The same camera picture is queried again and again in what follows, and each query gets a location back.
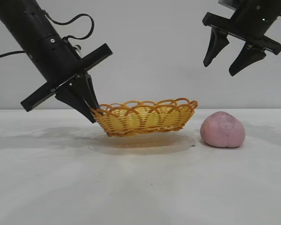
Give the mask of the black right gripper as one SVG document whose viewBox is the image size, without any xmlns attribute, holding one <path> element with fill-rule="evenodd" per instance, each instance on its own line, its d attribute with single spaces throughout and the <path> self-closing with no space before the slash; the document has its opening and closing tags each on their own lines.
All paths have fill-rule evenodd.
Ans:
<svg viewBox="0 0 281 225">
<path fill-rule="evenodd" d="M 235 76 L 251 64 L 266 57 L 265 50 L 277 55 L 281 44 L 266 37 L 265 33 L 281 14 L 281 0 L 221 0 L 223 5 L 235 8 L 230 19 L 206 13 L 202 22 L 211 27 L 210 41 L 203 65 L 208 67 L 220 51 L 229 44 L 228 35 L 246 41 L 241 52 L 229 67 Z"/>
</svg>

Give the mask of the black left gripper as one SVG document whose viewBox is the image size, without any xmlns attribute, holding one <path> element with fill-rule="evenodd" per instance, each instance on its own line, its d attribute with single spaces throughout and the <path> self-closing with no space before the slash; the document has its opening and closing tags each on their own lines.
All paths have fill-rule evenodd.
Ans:
<svg viewBox="0 0 281 225">
<path fill-rule="evenodd" d="M 24 99 L 21 104 L 31 111 L 51 96 L 84 115 L 95 123 L 92 110 L 99 109 L 92 78 L 88 71 L 113 54 L 107 44 L 80 57 L 75 49 L 63 41 L 45 42 L 44 49 L 33 62 L 46 83 Z"/>
</svg>

